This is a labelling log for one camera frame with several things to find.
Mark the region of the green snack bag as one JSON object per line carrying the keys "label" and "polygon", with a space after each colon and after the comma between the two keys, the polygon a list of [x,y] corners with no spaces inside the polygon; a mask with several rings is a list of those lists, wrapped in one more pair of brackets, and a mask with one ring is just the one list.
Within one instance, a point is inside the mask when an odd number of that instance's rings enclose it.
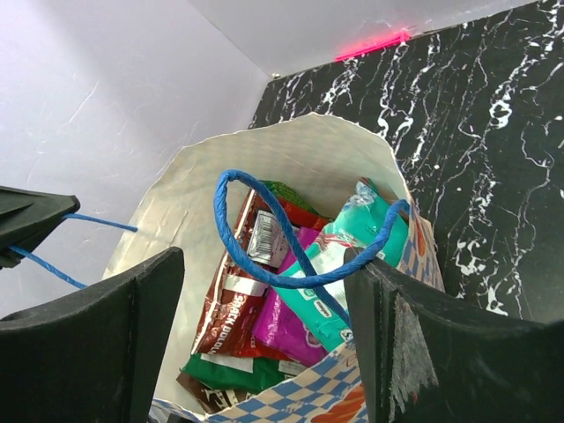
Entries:
{"label": "green snack bag", "polygon": [[245,390],[256,394],[299,374],[305,368],[307,367],[293,360],[238,358],[192,351],[182,373],[212,389]]}

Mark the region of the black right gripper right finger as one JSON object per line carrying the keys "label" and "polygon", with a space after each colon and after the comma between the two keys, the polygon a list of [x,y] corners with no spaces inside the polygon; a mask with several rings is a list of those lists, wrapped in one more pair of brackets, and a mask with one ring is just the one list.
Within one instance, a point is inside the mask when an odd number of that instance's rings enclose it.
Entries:
{"label": "black right gripper right finger", "polygon": [[345,295],[370,421],[562,421],[562,323],[485,311],[382,260]]}

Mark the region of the red Doritos chip bag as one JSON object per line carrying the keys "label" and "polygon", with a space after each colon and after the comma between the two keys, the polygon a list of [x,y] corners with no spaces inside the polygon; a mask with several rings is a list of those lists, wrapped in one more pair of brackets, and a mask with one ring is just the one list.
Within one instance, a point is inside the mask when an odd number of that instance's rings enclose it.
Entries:
{"label": "red Doritos chip bag", "polygon": [[[272,273],[280,274],[296,261],[275,216],[254,190],[243,202],[234,238],[253,263]],[[204,300],[193,353],[292,360],[252,333],[271,288],[223,254]]]}

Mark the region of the brown chocolate snack bag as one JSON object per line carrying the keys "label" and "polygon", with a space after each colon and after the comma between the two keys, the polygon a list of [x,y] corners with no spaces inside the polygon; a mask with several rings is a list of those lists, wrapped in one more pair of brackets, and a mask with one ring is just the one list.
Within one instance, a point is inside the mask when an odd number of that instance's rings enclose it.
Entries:
{"label": "brown chocolate snack bag", "polygon": [[180,373],[176,381],[210,414],[221,412],[253,397],[245,390],[212,389],[185,373]]}

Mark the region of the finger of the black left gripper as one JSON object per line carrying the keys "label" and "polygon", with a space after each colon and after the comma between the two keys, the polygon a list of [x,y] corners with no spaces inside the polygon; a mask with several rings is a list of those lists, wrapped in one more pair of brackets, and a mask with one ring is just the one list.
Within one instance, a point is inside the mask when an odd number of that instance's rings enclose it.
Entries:
{"label": "finger of the black left gripper", "polygon": [[11,248],[33,252],[62,222],[77,212],[73,196],[1,187],[1,268],[14,268],[22,259]]}

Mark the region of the teal Fox's candy bag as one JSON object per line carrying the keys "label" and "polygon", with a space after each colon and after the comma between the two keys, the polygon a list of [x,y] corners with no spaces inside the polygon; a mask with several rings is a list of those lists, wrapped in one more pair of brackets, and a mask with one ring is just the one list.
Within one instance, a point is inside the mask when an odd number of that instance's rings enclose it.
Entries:
{"label": "teal Fox's candy bag", "polygon": [[[305,248],[315,272],[334,271],[344,264],[348,248],[369,246],[382,229],[389,207],[371,180],[359,179],[353,195],[337,217]],[[276,288],[275,291],[326,351],[336,349],[353,337],[348,325],[314,290]]]}

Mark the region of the purple snack packet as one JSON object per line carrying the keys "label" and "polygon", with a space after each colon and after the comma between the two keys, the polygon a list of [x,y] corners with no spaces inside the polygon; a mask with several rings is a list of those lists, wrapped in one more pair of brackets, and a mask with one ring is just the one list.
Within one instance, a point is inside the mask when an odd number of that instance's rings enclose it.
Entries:
{"label": "purple snack packet", "polygon": [[[342,265],[343,246],[338,243],[338,225],[331,222],[318,233],[301,228],[298,241],[318,274]],[[256,340],[311,367],[339,345],[348,332],[346,325],[312,289],[271,288],[252,333]]]}

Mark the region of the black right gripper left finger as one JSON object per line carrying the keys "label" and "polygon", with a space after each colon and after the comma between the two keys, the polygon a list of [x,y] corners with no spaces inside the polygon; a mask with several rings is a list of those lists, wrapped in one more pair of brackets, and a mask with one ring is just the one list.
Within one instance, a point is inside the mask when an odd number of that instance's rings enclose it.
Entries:
{"label": "black right gripper left finger", "polygon": [[184,278],[177,247],[1,320],[3,422],[145,422]]}

